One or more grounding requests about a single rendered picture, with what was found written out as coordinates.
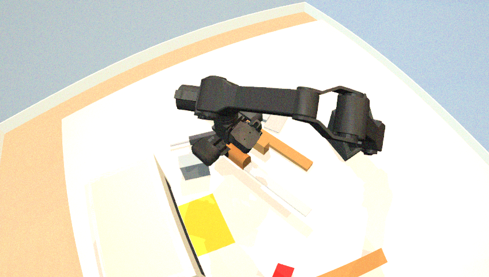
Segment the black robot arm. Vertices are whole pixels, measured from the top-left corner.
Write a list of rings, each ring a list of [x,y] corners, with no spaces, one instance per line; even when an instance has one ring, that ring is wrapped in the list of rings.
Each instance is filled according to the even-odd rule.
[[[333,133],[317,119],[320,95],[329,92],[338,93]],[[197,119],[227,122],[240,111],[291,117],[310,124],[323,138],[347,143],[350,151],[360,148],[367,156],[382,152],[386,126],[369,117],[369,98],[341,85],[324,91],[304,86],[247,87],[210,75],[201,79],[200,86],[182,84],[174,98],[178,110],[193,111]],[[241,119],[225,131],[224,142],[247,154],[261,137],[261,129],[259,120],[243,123]]]

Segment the black-handled tool with grey metal rod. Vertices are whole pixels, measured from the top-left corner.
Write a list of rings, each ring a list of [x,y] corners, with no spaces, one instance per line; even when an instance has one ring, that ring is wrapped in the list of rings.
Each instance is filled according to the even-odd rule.
[[[196,135],[193,135],[193,136],[189,136],[189,140],[183,141],[183,142],[180,142],[180,143],[176,143],[176,144],[172,144],[172,145],[170,145],[170,147],[171,146],[185,144],[185,143],[190,143],[190,145],[194,145],[202,137],[204,137],[207,140],[209,140],[215,133],[216,132],[214,132],[214,131],[210,131],[210,132],[205,132],[205,133],[200,133],[200,134],[196,134]]]

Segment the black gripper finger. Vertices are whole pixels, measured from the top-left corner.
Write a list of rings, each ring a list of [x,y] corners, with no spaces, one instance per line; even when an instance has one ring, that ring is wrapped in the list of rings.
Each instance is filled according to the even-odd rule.
[[[210,138],[208,141],[211,142],[212,139]],[[227,146],[227,148],[220,154],[220,156],[225,156],[228,158],[228,151],[229,150],[230,150],[230,148]]]

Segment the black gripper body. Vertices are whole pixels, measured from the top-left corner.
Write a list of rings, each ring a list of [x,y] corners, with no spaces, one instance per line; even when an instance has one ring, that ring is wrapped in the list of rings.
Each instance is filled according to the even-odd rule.
[[[263,114],[240,111],[234,119],[227,122],[220,122],[214,119],[212,130],[216,133],[211,137],[212,141],[209,142],[206,138],[202,137],[191,146],[192,153],[206,166],[214,164],[219,159],[220,154],[227,148],[224,142],[225,131],[230,126],[234,127],[241,119],[243,123],[246,123],[247,120],[251,122],[254,119],[262,122]]]

